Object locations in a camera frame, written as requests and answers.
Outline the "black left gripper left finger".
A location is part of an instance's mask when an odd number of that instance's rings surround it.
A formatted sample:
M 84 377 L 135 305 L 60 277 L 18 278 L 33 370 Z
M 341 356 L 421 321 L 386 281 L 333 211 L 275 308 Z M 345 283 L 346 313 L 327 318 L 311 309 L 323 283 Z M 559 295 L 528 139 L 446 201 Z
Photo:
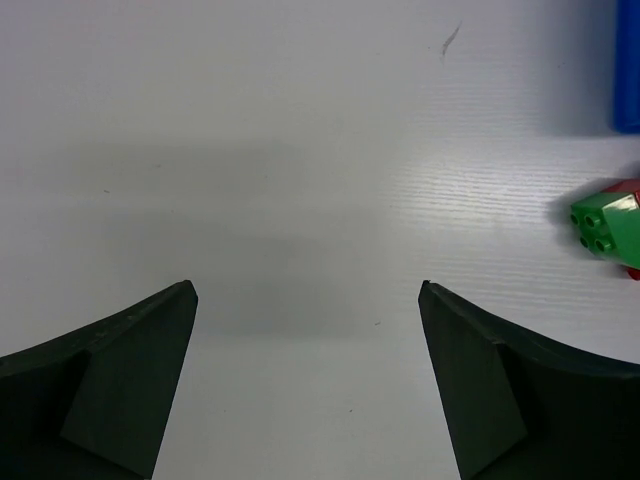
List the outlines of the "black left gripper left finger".
M 2 357 L 2 478 L 151 478 L 197 305 L 184 280 Z

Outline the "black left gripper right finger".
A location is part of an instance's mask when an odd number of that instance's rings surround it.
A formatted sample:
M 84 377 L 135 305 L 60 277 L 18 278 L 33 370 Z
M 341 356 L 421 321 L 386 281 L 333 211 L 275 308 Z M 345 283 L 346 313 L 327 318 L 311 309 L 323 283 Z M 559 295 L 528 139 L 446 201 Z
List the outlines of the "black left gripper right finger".
M 463 479 L 636 479 L 639 367 L 426 281 L 426 344 Z

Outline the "blue plastic sorting bin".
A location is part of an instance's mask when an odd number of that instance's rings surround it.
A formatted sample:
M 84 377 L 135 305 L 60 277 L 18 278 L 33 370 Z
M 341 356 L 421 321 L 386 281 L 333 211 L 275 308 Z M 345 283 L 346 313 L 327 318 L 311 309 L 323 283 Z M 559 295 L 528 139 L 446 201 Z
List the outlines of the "blue plastic sorting bin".
M 619 0 L 616 10 L 612 123 L 622 134 L 639 133 L 639 0 Z

